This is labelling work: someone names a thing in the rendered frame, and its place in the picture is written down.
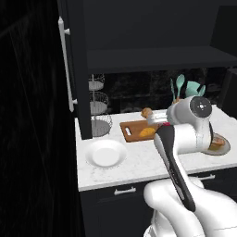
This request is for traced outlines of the grey plate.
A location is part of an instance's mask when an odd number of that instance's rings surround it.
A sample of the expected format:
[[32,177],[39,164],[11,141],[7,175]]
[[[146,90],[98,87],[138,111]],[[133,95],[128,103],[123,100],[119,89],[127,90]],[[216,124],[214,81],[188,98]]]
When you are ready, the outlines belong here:
[[223,136],[221,136],[217,133],[213,133],[213,139],[215,137],[219,137],[219,138],[223,139],[225,141],[225,144],[216,151],[210,150],[208,147],[208,149],[204,151],[204,154],[211,155],[211,156],[223,156],[223,155],[227,154],[231,150],[231,145],[230,145],[229,141],[227,139],[225,139]]

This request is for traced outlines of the teal wide turner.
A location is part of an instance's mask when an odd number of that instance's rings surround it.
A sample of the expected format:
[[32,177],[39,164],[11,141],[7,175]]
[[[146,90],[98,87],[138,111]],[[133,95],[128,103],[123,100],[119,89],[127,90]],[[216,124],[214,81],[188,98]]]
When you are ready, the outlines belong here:
[[193,95],[198,95],[198,88],[200,84],[196,81],[188,81],[187,86],[186,86],[186,91],[185,91],[185,96],[193,96]]

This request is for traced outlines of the black drawer front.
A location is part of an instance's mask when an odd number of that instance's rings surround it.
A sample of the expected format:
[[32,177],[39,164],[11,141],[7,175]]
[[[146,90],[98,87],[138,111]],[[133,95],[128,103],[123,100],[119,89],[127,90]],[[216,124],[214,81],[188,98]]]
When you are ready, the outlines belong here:
[[[143,237],[153,209],[143,198],[147,181],[80,192],[86,237]],[[114,195],[116,189],[135,193]]]
[[237,168],[225,168],[207,172],[194,173],[192,177],[216,175],[214,180],[202,181],[208,190],[224,193],[237,203]]

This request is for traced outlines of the teal slim utensil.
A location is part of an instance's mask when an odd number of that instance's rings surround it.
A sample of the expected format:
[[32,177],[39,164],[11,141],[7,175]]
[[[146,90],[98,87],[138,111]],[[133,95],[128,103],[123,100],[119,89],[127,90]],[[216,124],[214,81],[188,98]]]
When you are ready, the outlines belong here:
[[174,90],[174,83],[173,83],[173,79],[170,78],[170,89],[172,92],[172,104],[176,103],[176,95],[175,95],[175,90]]

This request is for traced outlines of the black open cabinet door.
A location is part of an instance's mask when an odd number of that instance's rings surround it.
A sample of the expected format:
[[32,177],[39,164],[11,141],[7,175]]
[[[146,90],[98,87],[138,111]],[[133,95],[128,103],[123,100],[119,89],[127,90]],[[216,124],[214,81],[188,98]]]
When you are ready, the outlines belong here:
[[77,92],[78,120],[83,140],[92,139],[91,109],[88,85],[87,48],[83,0],[68,0],[70,44]]

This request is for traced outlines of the wooden cutting board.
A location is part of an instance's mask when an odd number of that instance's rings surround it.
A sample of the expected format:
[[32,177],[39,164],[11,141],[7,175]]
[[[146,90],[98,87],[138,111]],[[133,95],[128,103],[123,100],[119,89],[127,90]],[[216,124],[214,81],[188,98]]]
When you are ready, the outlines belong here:
[[161,127],[160,123],[149,125],[146,120],[120,122],[119,125],[127,143],[153,140],[155,134],[144,133],[143,130],[154,129],[156,131]]

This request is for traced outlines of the teal spatula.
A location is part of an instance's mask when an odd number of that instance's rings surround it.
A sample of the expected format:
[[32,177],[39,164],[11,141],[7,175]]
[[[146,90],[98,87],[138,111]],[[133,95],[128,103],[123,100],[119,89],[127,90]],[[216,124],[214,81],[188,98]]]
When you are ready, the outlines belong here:
[[176,86],[177,86],[177,98],[176,101],[180,101],[180,93],[181,93],[181,87],[185,82],[185,77],[183,74],[179,75],[177,80],[176,80]]

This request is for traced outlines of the black wall cabinet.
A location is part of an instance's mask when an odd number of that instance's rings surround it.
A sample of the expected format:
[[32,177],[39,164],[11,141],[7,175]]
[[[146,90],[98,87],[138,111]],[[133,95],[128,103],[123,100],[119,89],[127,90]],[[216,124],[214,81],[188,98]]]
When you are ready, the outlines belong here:
[[237,0],[84,0],[90,73],[237,64]]

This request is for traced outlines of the white round plate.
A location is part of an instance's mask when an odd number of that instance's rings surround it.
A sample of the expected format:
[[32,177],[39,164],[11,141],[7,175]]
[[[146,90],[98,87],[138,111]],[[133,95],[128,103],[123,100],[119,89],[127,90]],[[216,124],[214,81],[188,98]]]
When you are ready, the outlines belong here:
[[126,147],[114,140],[100,140],[85,150],[86,161],[96,168],[114,168],[127,157]]

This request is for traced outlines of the brown pastry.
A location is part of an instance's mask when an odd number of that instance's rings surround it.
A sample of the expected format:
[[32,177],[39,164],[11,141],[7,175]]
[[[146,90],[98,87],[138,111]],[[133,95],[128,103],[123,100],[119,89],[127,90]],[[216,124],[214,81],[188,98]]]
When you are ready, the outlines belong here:
[[225,144],[225,141],[219,137],[215,137],[209,146],[210,150],[216,151]]

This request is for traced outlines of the golden croissant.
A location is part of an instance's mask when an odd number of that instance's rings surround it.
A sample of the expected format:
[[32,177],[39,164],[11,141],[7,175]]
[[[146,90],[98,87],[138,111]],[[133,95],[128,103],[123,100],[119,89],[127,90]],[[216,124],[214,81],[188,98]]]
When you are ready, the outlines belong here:
[[139,136],[140,137],[149,137],[149,136],[153,136],[155,134],[156,130],[152,127],[147,127],[144,128],[140,133]]

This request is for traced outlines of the brown jam jar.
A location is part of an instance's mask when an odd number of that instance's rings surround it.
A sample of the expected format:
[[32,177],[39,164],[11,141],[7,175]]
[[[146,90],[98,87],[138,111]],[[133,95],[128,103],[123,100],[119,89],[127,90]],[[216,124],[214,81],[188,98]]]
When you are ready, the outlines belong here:
[[150,107],[145,107],[141,112],[141,116],[145,119],[147,119],[152,114],[153,114],[153,111]]

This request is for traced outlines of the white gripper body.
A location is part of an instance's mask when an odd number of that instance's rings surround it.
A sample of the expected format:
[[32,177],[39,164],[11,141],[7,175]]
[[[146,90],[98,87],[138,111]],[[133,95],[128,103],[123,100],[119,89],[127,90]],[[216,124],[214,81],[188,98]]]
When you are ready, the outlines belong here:
[[165,112],[153,112],[148,116],[147,122],[149,125],[167,122],[167,114]]

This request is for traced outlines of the black tall cabinet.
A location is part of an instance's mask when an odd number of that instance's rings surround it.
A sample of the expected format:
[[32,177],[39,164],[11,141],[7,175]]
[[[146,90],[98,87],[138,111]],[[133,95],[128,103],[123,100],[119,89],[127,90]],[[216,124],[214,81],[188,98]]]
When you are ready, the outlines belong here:
[[78,237],[56,0],[0,0],[0,237]]

